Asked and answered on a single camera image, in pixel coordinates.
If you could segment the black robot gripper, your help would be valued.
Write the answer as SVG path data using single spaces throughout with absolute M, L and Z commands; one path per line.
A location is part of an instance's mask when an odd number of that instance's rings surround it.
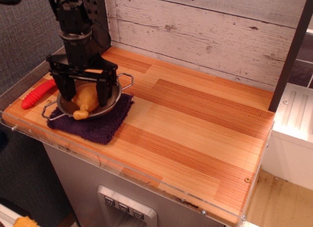
M 101 57 L 93 37 L 63 37 L 65 53 L 48 55 L 50 73 L 63 99 L 71 101 L 76 94 L 75 80 L 96 82 L 100 107 L 107 105 L 117 82 L 117 65 Z

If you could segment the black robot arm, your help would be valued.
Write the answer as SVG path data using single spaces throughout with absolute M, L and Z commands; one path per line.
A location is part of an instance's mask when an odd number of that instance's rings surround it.
M 60 25 L 65 54 L 48 55 L 49 72 L 66 101 L 71 101 L 78 88 L 76 80 L 94 82 L 97 100 L 106 106 L 117 83 L 118 66 L 102 58 L 111 46 L 106 33 L 99 37 L 99 29 L 108 30 L 96 19 L 99 14 L 97 0 L 48 0 Z

